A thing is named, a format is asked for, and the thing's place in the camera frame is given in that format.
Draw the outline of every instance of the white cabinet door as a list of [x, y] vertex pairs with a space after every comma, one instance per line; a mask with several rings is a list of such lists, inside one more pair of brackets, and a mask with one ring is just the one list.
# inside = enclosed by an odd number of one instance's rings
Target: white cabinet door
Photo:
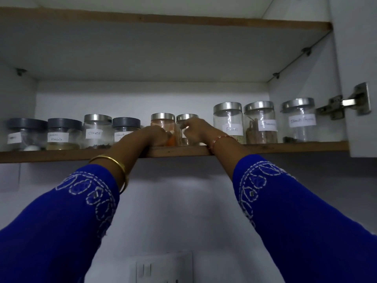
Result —
[[368, 82], [372, 112], [346, 109], [352, 157], [377, 157], [377, 0], [330, 0], [342, 94]]

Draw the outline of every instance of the white label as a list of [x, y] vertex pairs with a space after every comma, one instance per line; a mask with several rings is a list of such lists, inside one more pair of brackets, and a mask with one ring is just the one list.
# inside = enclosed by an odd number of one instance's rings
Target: white label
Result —
[[243, 136], [242, 124], [224, 124], [222, 131], [232, 136]]
[[66, 132], [48, 132], [47, 142], [68, 143], [69, 133]]
[[259, 131], [277, 131], [276, 120], [258, 120]]
[[317, 125], [315, 114], [300, 114], [289, 117], [290, 128], [313, 125]]
[[115, 132], [114, 133], [114, 142], [119, 142], [120, 139], [123, 138], [123, 136], [128, 135], [132, 133], [133, 131], [122, 131], [122, 132]]
[[101, 129], [87, 129], [85, 139], [101, 139], [102, 130]]
[[21, 132], [8, 134], [8, 144], [21, 143]]

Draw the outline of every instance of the sleeve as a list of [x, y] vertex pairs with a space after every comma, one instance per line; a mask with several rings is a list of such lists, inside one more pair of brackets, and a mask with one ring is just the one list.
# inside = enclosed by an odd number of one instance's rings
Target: sleeve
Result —
[[1, 282], [83, 282], [118, 202], [104, 167], [69, 175], [0, 231]]
[[249, 155], [233, 187], [286, 283], [377, 280], [377, 237], [284, 170]]

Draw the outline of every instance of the metal lid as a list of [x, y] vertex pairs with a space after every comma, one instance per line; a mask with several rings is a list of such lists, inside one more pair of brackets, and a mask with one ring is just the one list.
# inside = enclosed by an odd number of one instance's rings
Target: metal lid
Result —
[[257, 102], [252, 102], [243, 108], [244, 113], [254, 110], [254, 109], [263, 109], [263, 108], [271, 108], [274, 109], [274, 103], [272, 101], [257, 101]]
[[113, 127], [136, 127], [140, 129], [140, 120], [132, 117], [117, 117], [113, 119]]
[[240, 110], [242, 112], [242, 105], [238, 102], [223, 102], [220, 104], [217, 104], [213, 107], [213, 112], [218, 112], [221, 110], [229, 110], [229, 109], [236, 109]]
[[90, 122], [90, 121], [104, 121], [104, 122], [110, 122], [111, 123], [112, 118], [107, 115], [103, 114], [86, 114], [84, 116], [84, 122]]
[[170, 119], [170, 120], [173, 120], [175, 121], [175, 116], [174, 114], [171, 114], [171, 113], [154, 113], [150, 116], [150, 119], [151, 120], [155, 120], [155, 119]]
[[11, 118], [6, 122], [9, 129], [28, 128], [36, 130], [47, 130], [47, 121], [32, 118]]
[[282, 113], [289, 113], [293, 108], [313, 108], [315, 106], [314, 99], [310, 97], [296, 98], [290, 101], [285, 101], [282, 104]]
[[68, 128], [68, 129], [82, 129], [82, 122], [68, 118], [50, 118], [48, 121], [48, 128]]
[[190, 119], [190, 118], [199, 118], [199, 116], [197, 116], [196, 114], [191, 114], [191, 113], [179, 114], [177, 116], [177, 122], [182, 121], [182, 120], [187, 120], [187, 119]]

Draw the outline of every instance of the coriander jar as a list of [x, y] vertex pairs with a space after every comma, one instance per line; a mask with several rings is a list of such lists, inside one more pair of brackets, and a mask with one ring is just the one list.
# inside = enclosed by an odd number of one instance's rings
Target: coriander jar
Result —
[[11, 118], [8, 129], [7, 150], [38, 151], [46, 148], [47, 121], [31, 118]]
[[50, 118], [47, 150], [80, 149], [82, 122], [68, 118]]
[[177, 131], [179, 133], [179, 140], [178, 140], [179, 146], [197, 146], [200, 144], [200, 143], [189, 141], [184, 134], [184, 131], [186, 130], [186, 128], [181, 128], [182, 124], [187, 119], [190, 119], [190, 118], [199, 118], [199, 116], [197, 116], [196, 114], [190, 114], [190, 113], [180, 114], [177, 116]]
[[140, 120], [132, 117], [117, 117], [113, 119], [114, 142], [119, 142], [123, 136], [140, 130]]
[[244, 144], [242, 106], [238, 102], [224, 102], [213, 107], [213, 126]]
[[277, 143], [275, 110], [271, 101], [249, 103], [243, 111], [246, 144]]
[[112, 118], [102, 114], [84, 116], [82, 147], [84, 149], [110, 148], [114, 143]]
[[282, 104], [286, 135], [283, 142], [317, 141], [316, 109], [313, 98], [297, 98]]
[[172, 134], [165, 146], [178, 146], [179, 135], [175, 124], [175, 116], [171, 113], [154, 113], [150, 116], [150, 125], [158, 125]]

